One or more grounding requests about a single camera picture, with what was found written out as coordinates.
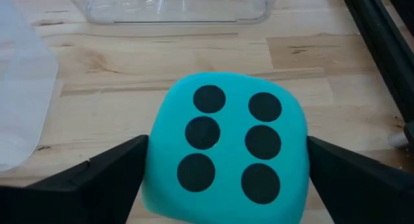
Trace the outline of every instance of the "wooden surface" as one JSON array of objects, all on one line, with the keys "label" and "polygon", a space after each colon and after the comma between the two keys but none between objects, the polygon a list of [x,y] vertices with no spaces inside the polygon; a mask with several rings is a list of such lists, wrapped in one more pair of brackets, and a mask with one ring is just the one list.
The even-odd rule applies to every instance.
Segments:
[{"label": "wooden surface", "polygon": [[[201,71],[276,82],[302,104],[310,135],[413,171],[412,156],[387,144],[403,121],[343,0],[277,0],[264,23],[203,27],[92,25],[69,0],[13,1],[60,69],[41,142],[0,173],[2,185],[27,185],[148,134],[171,85]],[[145,211],[138,195],[128,223],[178,222]],[[312,185],[303,223],[332,223]]]}]

